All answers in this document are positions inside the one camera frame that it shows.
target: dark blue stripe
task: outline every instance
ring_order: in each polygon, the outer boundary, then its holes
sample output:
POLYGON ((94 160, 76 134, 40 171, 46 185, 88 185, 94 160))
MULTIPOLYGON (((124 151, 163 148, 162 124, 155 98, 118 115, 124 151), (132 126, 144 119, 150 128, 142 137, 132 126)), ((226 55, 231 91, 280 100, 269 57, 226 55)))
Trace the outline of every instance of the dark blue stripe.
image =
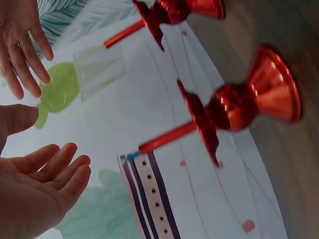
POLYGON ((139 196, 138 196, 134 181, 132 179, 133 175, 131 175, 129 167, 128 167, 127 164, 123 165, 123 169, 124 169, 125 175, 126 175, 126 177, 128 179, 128 182, 129 182, 129 185, 130 185, 130 188, 131 188, 131 192, 132 192, 132 195, 133 195, 135 208, 136 208, 136 211, 137 211, 137 213, 139 215, 139 219, 140 219, 140 222, 141 222, 145 237, 147 239, 151 239, 151 235, 150 235, 149 229, 148 229, 148 227, 146 225, 145 218, 144 218, 144 215, 143 215, 143 212, 142 212, 141 203, 139 201, 139 196))
POLYGON ((137 171, 135 162, 131 162, 130 164, 131 164, 131 167, 132 167, 133 174, 135 176, 135 180, 137 181, 137 184, 138 184, 138 187, 139 187, 140 195, 141 195, 141 198, 142 198, 142 203, 143 203, 144 210, 145 210, 146 216, 148 218, 151 230, 153 232, 153 236, 154 236, 155 239, 159 239, 159 236, 158 236, 158 233, 156 231, 155 224, 154 224, 154 221, 153 221, 153 217, 152 217, 152 214, 151 214, 151 211, 150 211, 150 208, 149 208, 149 204, 148 204, 148 201, 147 201, 147 198, 146 198, 146 194, 145 194, 145 191, 144 191, 144 188, 143 188, 143 185, 142 185, 142 181, 141 181, 141 178, 140 178, 139 173, 137 171))
POLYGON ((167 215, 167 220, 168 220, 168 223, 170 225, 171 231, 173 233, 174 239, 180 239, 180 235, 179 235, 179 232, 177 229, 174 215, 173 215, 173 212, 171 210, 170 203, 168 200, 167 192, 165 189, 165 184, 164 184, 163 178, 161 177, 159 166, 156 163, 154 153, 153 152, 148 153, 148 157, 149 157, 150 164, 151 164, 152 170, 154 172, 156 181, 158 183, 159 194, 160 194, 161 200, 163 202, 163 206, 164 206, 164 209, 165 209, 165 212, 167 215))

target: shiny red metal base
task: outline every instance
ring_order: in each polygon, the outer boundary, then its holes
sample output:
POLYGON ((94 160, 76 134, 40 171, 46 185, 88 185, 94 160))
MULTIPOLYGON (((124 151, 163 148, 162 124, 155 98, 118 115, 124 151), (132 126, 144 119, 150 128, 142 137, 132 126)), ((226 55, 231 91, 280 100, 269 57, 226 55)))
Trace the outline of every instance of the shiny red metal base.
POLYGON ((180 80, 177 83, 193 120, 140 145, 140 153, 153 151, 197 129, 212 162, 218 167, 216 129, 240 131, 258 115, 288 123, 297 122, 301 117, 301 99, 291 71, 268 46, 258 49, 244 83, 225 84, 217 89, 206 107, 197 95, 185 91, 180 80))
POLYGON ((187 19, 190 13, 224 19, 225 7, 223 0, 156 0, 151 8, 143 1, 132 0, 142 20, 104 42, 105 47, 111 47, 123 38, 146 26, 162 51, 163 33, 160 24, 178 24, 187 19))

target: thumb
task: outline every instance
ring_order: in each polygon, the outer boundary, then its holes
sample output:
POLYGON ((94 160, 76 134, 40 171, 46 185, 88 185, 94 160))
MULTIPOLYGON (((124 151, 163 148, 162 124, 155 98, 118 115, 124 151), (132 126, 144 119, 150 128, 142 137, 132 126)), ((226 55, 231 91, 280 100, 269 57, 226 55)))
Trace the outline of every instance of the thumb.
POLYGON ((9 135, 25 131, 38 119, 36 107, 13 105, 0 106, 0 152, 9 135))

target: finger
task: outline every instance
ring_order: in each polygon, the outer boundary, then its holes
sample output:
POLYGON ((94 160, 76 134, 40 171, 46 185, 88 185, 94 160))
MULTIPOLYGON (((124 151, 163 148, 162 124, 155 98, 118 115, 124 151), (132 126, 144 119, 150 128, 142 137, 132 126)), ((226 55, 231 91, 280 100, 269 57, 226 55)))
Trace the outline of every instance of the finger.
POLYGON ((0 114, 4 118, 0 127, 6 127, 7 135, 12 135, 32 127, 39 117, 39 110, 24 105, 0 106, 0 114))
POLYGON ((90 167, 87 165, 81 166, 65 187, 59 191, 60 195, 64 199, 67 211, 69 211, 78 201, 79 197, 88 185, 90 175, 90 167))
POLYGON ((37 75, 42 83, 48 84, 50 82, 50 76, 41 63, 40 58, 37 56, 29 35, 25 35, 19 43, 24 53, 25 59, 29 63, 30 67, 33 69, 34 73, 37 75))
POLYGON ((91 160, 86 155, 78 157, 70 166, 68 166, 54 181, 47 184, 56 190, 61 190, 67 182, 70 181, 75 172, 83 165, 89 166, 91 160))
POLYGON ((70 164, 76 150, 75 144, 66 144, 44 168, 29 176, 41 183, 53 181, 70 164))
POLYGON ((48 39, 46 38, 42 26, 40 24, 40 22, 31 29, 31 34, 32 37, 34 39, 34 41, 36 42, 36 44, 38 44, 41 52, 43 53, 43 55, 45 56, 45 58, 48 61, 53 60, 53 52, 52 52, 52 48, 50 46, 50 43, 48 41, 48 39))
POLYGON ((0 30, 0 77, 4 78, 10 90, 18 100, 23 98, 23 89, 9 62, 9 53, 0 30))
POLYGON ((12 162, 20 173, 30 174, 37 172, 43 165, 50 161, 59 150, 59 146, 50 144, 25 157, 14 158, 12 162))
POLYGON ((23 86, 36 98, 41 96, 41 89, 33 78, 20 47, 15 44, 8 48, 10 60, 23 86))

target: blue tape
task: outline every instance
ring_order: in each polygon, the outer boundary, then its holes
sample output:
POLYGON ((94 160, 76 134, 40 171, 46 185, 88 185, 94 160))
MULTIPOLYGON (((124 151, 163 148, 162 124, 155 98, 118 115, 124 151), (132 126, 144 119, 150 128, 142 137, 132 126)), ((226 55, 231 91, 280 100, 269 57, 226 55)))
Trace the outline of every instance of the blue tape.
POLYGON ((127 161, 129 161, 129 162, 133 162, 134 161, 134 159, 136 158, 136 157, 138 157, 140 155, 140 152, 135 152, 135 153, 130 153, 130 154, 128 154, 128 156, 126 157, 126 160, 127 161))

